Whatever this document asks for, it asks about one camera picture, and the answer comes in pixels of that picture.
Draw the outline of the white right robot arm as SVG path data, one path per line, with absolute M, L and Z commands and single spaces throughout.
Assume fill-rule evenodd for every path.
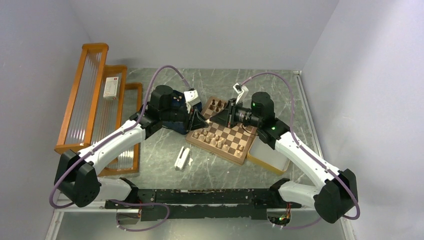
M 228 128 L 237 124 L 255 127 L 264 144 L 287 157 L 312 181 L 313 185 L 305 185 L 284 179 L 270 193 L 270 202 L 275 207 L 297 203 L 315 209 L 328 223 L 348 218 L 347 213 L 355 208 L 356 215 L 351 220 L 358 219 L 361 212 L 355 174 L 350 169 L 340 170 L 312 153 L 294 131 L 276 117 L 274 107 L 270 95 L 260 91 L 252 95 L 250 108 L 231 98 L 209 121 Z

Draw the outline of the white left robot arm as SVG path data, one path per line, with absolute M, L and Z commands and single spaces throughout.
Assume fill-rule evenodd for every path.
M 108 179 L 98 175 L 122 152 L 142 143 L 163 127 L 164 122 L 177 123 L 185 131 L 208 126 L 195 106 L 200 104 L 198 92 L 191 88 L 183 93 L 184 105 L 167 85 L 157 86 L 150 101 L 121 127 L 99 142 L 79 151 L 66 150 L 60 156 L 54 190 L 64 194 L 72 205 L 86 207 L 93 201 L 116 200 L 126 208 L 139 203 L 138 187 L 131 181 Z

